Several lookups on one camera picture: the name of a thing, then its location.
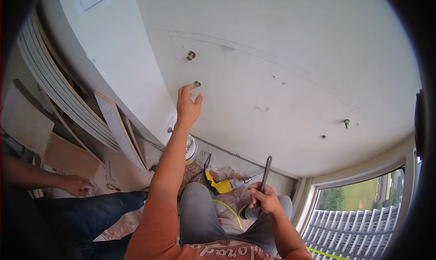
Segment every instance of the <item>yellow drill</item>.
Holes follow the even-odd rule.
[[[224,193],[233,191],[233,190],[237,189],[238,187],[241,187],[242,185],[251,181],[251,179],[254,176],[259,175],[260,173],[263,172],[263,171],[259,172],[256,175],[254,175],[253,177],[245,177],[243,179],[230,179],[230,180],[217,182],[211,176],[210,171],[206,170],[209,167],[209,162],[210,162],[211,156],[212,156],[212,154],[210,153],[205,164],[204,164],[203,176],[204,176],[204,180],[206,181],[209,189],[214,193],[215,196],[218,196],[219,194],[224,194]]]

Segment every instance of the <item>white wall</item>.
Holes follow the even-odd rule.
[[[136,0],[42,0],[57,45],[88,87],[114,100],[145,137],[163,146],[177,112],[163,81]]]
[[[413,132],[418,65],[386,0],[137,1],[173,102],[202,83],[191,132],[209,143],[311,177]]]

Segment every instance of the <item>wall anchor bolt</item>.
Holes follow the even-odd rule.
[[[350,123],[350,120],[346,119],[346,120],[344,120],[344,123],[345,123],[345,128],[348,128],[348,124]]]

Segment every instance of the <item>grass field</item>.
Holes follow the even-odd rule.
[[[344,187],[344,211],[372,210],[377,194],[377,178]]]

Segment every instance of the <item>white bucket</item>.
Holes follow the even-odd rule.
[[[186,145],[187,146],[191,145],[186,150],[186,160],[185,160],[185,165],[190,165],[195,161],[195,158],[197,157],[198,144],[197,141],[195,141],[195,139],[190,134],[188,134],[188,140],[186,141]]]

